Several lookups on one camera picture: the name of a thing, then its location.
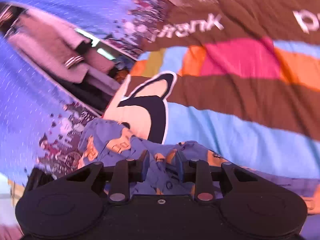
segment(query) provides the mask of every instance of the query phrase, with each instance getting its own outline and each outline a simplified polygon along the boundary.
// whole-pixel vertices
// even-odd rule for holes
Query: orange stripe
[[[206,50],[204,47],[190,46],[183,58],[182,68],[178,71],[178,75],[199,76],[205,55]]]
[[[141,76],[144,70],[146,69],[147,60],[140,60],[137,61],[130,72],[130,75],[132,76]]]
[[[319,59],[302,53],[287,52],[279,48],[275,48],[275,54],[281,64],[281,80],[320,90]]]

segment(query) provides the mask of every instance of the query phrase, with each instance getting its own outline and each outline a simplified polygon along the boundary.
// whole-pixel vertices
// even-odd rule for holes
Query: bedsheet
[[[66,20],[137,57],[171,5],[167,0],[0,0],[34,7]]]
[[[305,181],[294,189],[304,197],[298,188],[315,179],[306,204],[320,213],[319,2],[185,0],[104,118],[152,142],[194,140],[240,166]]]

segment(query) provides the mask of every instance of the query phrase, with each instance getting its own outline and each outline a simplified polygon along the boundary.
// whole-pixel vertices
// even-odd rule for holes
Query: light blue stripe
[[[138,60],[148,59],[148,58],[149,58],[149,55],[150,55],[150,52],[149,52],[149,51],[144,52],[144,53],[142,53],[142,54],[138,57]]]
[[[273,45],[288,52],[303,53],[320,59],[320,46],[300,41],[273,41]]]
[[[172,72],[178,73],[178,71],[182,68],[183,58],[187,50],[187,47],[180,46],[170,47],[166,49],[162,66],[160,67],[159,72],[170,70]]]
[[[320,178],[320,143],[234,115],[168,103],[164,144],[195,140],[229,161],[278,176]]]

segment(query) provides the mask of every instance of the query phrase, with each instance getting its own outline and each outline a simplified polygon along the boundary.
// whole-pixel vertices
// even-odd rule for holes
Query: patterned fabric
[[[77,145],[92,113],[0,38],[0,173],[25,185],[39,165],[62,176],[74,170]]]
[[[318,239],[319,2],[185,0],[104,118],[164,145],[197,141],[290,188],[317,214],[303,235]]]
[[[2,0],[56,15],[137,57],[165,19],[167,0]]]

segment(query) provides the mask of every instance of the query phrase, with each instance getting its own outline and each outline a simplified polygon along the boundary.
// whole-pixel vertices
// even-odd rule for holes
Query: pink fabric
[[[22,237],[22,231],[19,225],[6,226],[0,225],[1,240],[19,240]]]
[[[278,79],[280,64],[269,38],[234,39],[217,44],[206,44],[206,58],[201,76],[236,74],[244,78]]]

